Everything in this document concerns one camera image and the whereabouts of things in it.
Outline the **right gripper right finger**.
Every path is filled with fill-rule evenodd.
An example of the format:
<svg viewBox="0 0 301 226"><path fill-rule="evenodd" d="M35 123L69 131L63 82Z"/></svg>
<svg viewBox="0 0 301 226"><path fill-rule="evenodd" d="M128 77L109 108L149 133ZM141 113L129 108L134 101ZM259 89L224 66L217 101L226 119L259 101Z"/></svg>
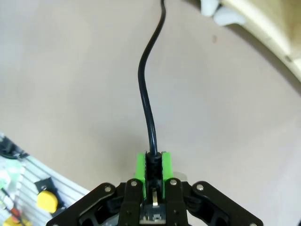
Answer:
<svg viewBox="0 0 301 226"><path fill-rule="evenodd" d="M162 153L166 224L188 226L187 213L207 226L262 226L263 222L206 181L190 185L174 177L171 154Z"/></svg>

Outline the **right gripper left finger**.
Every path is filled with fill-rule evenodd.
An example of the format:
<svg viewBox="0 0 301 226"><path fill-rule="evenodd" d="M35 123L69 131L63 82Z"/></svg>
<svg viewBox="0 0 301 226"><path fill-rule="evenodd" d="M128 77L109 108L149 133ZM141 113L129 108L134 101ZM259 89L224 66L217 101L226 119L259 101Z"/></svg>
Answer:
<svg viewBox="0 0 301 226"><path fill-rule="evenodd" d="M134 178L118 186L102 183L47 222L48 226L138 226L145 197L145 154Z"/></svg>

